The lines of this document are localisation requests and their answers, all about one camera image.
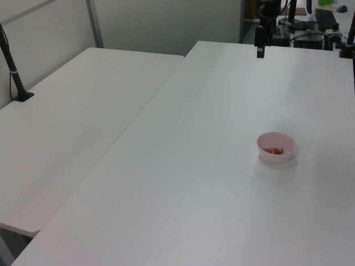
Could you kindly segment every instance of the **cable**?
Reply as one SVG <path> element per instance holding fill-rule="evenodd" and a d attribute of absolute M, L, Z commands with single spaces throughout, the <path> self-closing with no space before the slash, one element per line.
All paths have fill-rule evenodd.
<path fill-rule="evenodd" d="M 3 35 L 4 35 L 4 37 L 5 37 L 6 44 L 7 44 L 7 46 L 9 46 L 9 41 L 8 41 L 8 39 L 7 39 L 7 36 L 6 36 L 6 34 L 5 34 L 4 29 L 2 28 L 1 24 L 0 24 L 0 28 L 1 28 L 1 32 L 2 32 L 2 34 L 3 34 Z"/>
<path fill-rule="evenodd" d="M 286 13 L 287 13 L 287 8 L 290 6 L 290 4 L 291 4 L 291 1 L 288 3 L 288 5 L 287 5 L 287 7 L 286 7 L 286 11 L 285 11 L 285 17 L 284 17 L 284 21 L 286 22 Z M 285 24 L 283 24 L 283 31 L 285 31 L 285 26 L 286 26 L 286 23 Z"/>
<path fill-rule="evenodd" d="M 301 35 L 298 35 L 296 37 L 293 37 L 290 41 L 293 41 L 293 40 L 296 40 L 298 38 L 302 38 L 302 37 L 305 37 L 305 36 L 311 36 L 311 35 L 322 35 L 322 36 L 324 36 L 324 33 L 306 33 L 306 34 L 301 34 Z"/>
<path fill-rule="evenodd" d="M 11 101 L 13 101 L 12 92 L 11 92 L 11 73 L 10 73 L 10 86 L 9 86 L 9 90 L 10 90 L 10 98 L 11 98 Z"/>

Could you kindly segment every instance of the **black pole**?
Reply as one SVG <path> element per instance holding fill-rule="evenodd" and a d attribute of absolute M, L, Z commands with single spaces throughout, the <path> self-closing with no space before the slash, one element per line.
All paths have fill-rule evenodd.
<path fill-rule="evenodd" d="M 27 92 L 22 84 L 21 78 L 17 72 L 17 68 L 15 66 L 15 62 L 12 59 L 11 53 L 10 53 L 10 48 L 9 44 L 6 38 L 6 34 L 4 29 L 2 28 L 0 24 L 0 46 L 2 53 L 4 54 L 6 63 L 9 67 L 11 76 L 13 78 L 13 81 L 15 82 L 17 91 L 18 91 L 18 96 L 14 98 L 14 101 L 26 101 L 27 99 L 31 98 L 34 94 Z"/>
<path fill-rule="evenodd" d="M 297 0 L 291 0 L 290 1 L 290 8 L 288 10 L 288 21 L 289 22 L 293 22 L 293 20 L 295 19 L 296 6 L 297 6 Z"/>

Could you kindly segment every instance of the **tabletop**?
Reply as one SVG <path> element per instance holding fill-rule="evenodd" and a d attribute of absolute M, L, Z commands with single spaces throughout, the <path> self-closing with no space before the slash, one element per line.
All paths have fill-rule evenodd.
<path fill-rule="evenodd" d="M 198 42 L 13 265 L 352 265 L 352 61 L 267 49 Z"/>
<path fill-rule="evenodd" d="M 0 111 L 0 227 L 33 237 L 183 57 L 90 48 Z"/>

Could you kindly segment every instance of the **small bowl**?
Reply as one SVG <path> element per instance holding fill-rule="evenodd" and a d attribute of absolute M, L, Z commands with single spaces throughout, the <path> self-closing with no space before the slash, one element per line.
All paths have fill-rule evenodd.
<path fill-rule="evenodd" d="M 279 132 L 269 132 L 262 134 L 257 139 L 259 156 L 265 161 L 272 163 L 282 163 L 288 161 L 295 151 L 296 144 L 294 140 L 286 134 Z M 271 154 L 264 151 L 265 148 L 283 148 L 283 154 Z"/>

